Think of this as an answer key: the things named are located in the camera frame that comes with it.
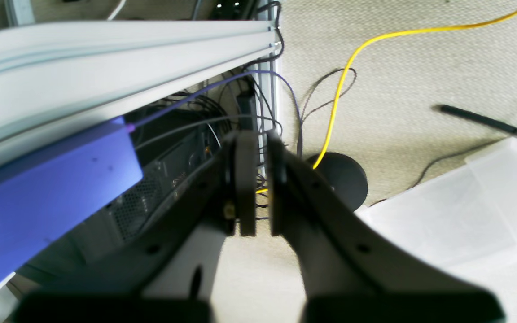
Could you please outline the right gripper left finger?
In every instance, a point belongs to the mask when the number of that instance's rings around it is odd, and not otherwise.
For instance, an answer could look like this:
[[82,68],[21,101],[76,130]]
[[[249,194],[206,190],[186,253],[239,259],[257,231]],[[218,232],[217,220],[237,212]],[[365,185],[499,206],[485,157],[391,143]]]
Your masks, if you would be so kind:
[[17,323],[214,323],[210,296],[226,237],[256,234],[257,138],[230,133],[217,156],[142,235],[35,290]]

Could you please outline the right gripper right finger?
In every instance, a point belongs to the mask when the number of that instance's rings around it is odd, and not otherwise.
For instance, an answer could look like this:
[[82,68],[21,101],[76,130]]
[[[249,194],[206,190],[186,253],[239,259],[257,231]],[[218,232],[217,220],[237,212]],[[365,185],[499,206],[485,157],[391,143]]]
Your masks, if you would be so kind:
[[295,252],[302,323],[504,323],[490,290],[402,250],[356,217],[308,164],[267,134],[270,226]]

